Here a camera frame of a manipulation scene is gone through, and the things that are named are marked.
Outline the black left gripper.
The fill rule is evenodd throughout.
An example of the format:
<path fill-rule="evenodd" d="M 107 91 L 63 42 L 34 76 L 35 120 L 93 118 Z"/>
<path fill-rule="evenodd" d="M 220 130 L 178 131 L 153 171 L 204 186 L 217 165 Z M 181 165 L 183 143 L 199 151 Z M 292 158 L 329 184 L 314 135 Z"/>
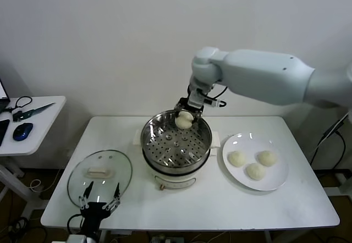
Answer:
<path fill-rule="evenodd" d="M 80 213 L 84 218 L 80 229 L 80 232 L 83 235 L 96 235 L 99 231 L 101 222 L 111 215 L 110 210 L 115 210 L 120 205 L 120 183 L 117 184 L 113 199 L 109 203 L 88 203 L 88 198 L 93 185 L 94 182 L 90 182 L 83 195 L 79 196 Z"/>

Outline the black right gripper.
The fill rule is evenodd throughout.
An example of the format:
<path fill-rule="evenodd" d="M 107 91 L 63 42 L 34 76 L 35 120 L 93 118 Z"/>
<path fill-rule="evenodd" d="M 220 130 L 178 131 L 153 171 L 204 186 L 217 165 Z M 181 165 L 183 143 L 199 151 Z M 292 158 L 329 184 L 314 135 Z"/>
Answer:
<path fill-rule="evenodd" d="M 174 107 L 175 116 L 178 117 L 179 112 L 182 110 L 192 113 L 192 116 L 194 118 L 192 121 L 192 125 L 193 127 L 198 128 L 202 121 L 202 112 L 204 110 L 204 106 L 202 106 L 201 108 L 192 107 L 188 105 L 188 98 L 181 97 Z"/>

